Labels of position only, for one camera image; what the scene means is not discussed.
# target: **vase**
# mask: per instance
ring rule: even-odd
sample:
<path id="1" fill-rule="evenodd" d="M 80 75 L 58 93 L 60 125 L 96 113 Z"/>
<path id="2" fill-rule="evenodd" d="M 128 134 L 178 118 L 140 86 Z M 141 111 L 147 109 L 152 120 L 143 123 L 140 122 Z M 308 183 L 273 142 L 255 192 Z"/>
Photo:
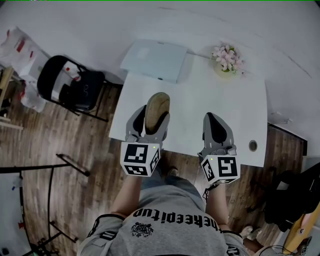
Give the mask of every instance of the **vase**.
<path id="1" fill-rule="evenodd" d="M 213 70 L 219 77 L 223 79 L 231 79 L 235 76 L 235 74 L 233 74 L 232 72 L 224 72 L 222 69 L 223 66 L 219 62 L 216 62 L 216 64 L 213 67 Z"/>

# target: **sleeve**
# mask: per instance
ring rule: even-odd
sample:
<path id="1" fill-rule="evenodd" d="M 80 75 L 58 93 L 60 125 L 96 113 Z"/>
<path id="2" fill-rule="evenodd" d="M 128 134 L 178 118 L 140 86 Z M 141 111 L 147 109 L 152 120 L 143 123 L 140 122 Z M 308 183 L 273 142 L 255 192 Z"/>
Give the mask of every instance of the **sleeve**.
<path id="1" fill-rule="evenodd" d="M 77 256 L 96 256 L 107 251 L 125 218 L 116 214 L 104 214 L 96 219 L 87 238 L 80 244 Z"/>
<path id="2" fill-rule="evenodd" d="M 228 246 L 226 251 L 227 256 L 249 256 L 247 249 L 244 246 L 244 241 L 238 233 L 224 230 L 222 231 L 225 243 Z"/>

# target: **foot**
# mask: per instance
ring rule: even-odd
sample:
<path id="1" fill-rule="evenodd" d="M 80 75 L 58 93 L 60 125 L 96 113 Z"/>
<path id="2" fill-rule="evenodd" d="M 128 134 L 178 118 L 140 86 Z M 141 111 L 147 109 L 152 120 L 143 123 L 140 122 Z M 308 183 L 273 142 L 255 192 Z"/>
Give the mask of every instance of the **foot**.
<path id="1" fill-rule="evenodd" d="M 154 134 L 161 125 L 166 113 L 170 110 L 170 97 L 164 92 L 154 94 L 148 101 L 145 109 L 145 133 Z"/>
<path id="2" fill-rule="evenodd" d="M 252 226 L 246 226 L 244 229 L 242 229 L 240 236 L 245 239 L 252 232 L 252 230 L 254 230 Z"/>
<path id="3" fill-rule="evenodd" d="M 246 238 L 253 241 L 257 239 L 257 237 L 261 234 L 261 232 L 262 232 L 262 228 L 257 228 L 255 231 L 250 233 Z"/>
<path id="4" fill-rule="evenodd" d="M 176 167 L 171 167 L 167 174 L 167 176 L 178 176 L 178 175 L 179 175 L 179 171 Z"/>

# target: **jeans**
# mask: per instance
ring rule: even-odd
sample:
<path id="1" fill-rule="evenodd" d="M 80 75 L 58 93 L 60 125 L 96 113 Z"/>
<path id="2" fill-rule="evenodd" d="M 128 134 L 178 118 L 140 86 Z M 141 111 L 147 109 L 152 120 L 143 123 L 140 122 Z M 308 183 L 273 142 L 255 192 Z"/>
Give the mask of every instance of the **jeans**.
<path id="1" fill-rule="evenodd" d="M 184 191 L 187 191 L 190 194 L 196 197 L 199 197 L 202 200 L 202 197 L 199 194 L 198 190 L 195 188 L 194 185 L 190 183 L 190 181 L 181 177 L 171 176 L 171 175 L 167 176 L 163 180 L 161 175 L 162 175 L 161 169 L 159 167 L 156 167 L 151 177 L 142 178 L 141 190 L 159 187 L 159 186 L 165 186 L 165 185 L 172 185 Z"/>

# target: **gray sweatshirt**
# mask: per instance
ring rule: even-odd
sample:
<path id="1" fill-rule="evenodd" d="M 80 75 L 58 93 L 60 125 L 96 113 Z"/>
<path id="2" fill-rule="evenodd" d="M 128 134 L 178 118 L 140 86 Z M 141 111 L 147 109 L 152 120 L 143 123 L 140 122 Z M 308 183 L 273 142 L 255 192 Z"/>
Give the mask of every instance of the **gray sweatshirt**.
<path id="1" fill-rule="evenodd" d="M 100 216 L 78 256 L 248 256 L 242 237 L 222 231 L 197 196 L 164 185 L 141 191 L 126 219 Z"/>

